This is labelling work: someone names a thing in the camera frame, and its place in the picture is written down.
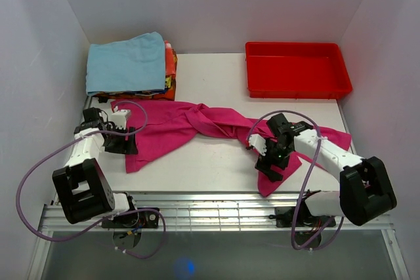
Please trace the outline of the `pink trousers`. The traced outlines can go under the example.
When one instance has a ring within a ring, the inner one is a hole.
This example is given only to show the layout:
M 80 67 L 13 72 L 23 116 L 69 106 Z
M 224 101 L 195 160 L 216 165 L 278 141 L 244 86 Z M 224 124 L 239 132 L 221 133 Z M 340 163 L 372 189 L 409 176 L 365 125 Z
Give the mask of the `pink trousers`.
M 246 118 L 232 108 L 210 108 L 205 104 L 193 104 L 177 101 L 137 100 L 148 114 L 148 122 L 144 130 L 135 135 L 138 153 L 126 155 L 126 173 L 138 172 L 142 167 L 164 155 L 180 148 L 191 141 L 197 134 L 211 138 L 236 139 L 244 146 L 248 145 L 247 134 L 254 118 Z M 144 122 L 142 110 L 130 103 L 114 101 L 112 109 L 116 107 L 131 110 L 129 126 L 140 128 Z M 334 144 L 344 150 L 350 149 L 352 137 L 350 134 L 335 129 L 320 127 L 322 136 L 328 137 Z M 311 162 L 310 157 L 300 153 L 292 153 L 289 165 L 285 170 L 272 167 L 280 171 L 283 180 L 271 182 L 266 175 L 258 171 L 257 189 L 263 197 L 269 196 L 288 179 L 301 165 L 298 157 Z

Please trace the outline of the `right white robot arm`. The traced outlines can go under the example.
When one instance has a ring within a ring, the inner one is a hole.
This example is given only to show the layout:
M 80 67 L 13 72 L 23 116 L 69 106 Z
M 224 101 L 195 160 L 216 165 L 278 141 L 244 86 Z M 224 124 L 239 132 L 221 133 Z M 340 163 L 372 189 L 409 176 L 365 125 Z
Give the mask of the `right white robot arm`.
M 362 226 L 397 206 L 385 164 L 378 157 L 364 158 L 340 148 L 322 136 L 320 128 L 309 119 L 291 123 L 282 112 L 275 111 L 266 125 L 272 135 L 263 137 L 250 132 L 247 144 L 259 154 L 255 168 L 271 182 L 283 178 L 273 167 L 286 169 L 291 155 L 300 153 L 339 183 L 337 191 L 302 194 L 294 210 L 301 224 L 311 226 L 322 216 L 340 216 Z

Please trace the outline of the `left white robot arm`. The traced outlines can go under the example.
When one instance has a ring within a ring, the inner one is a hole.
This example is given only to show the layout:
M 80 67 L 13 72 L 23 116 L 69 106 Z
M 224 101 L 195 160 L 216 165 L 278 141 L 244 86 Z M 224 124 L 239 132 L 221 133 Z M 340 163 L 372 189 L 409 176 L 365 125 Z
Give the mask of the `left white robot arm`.
M 75 128 L 70 158 L 63 168 L 52 173 L 58 199 L 69 223 L 76 224 L 100 215 L 116 215 L 125 227 L 134 226 L 139 211 L 128 193 L 112 191 L 99 165 L 102 150 L 108 153 L 135 155 L 134 127 L 128 127 L 129 110 L 117 110 L 103 117 L 99 108 L 83 111 L 84 121 Z

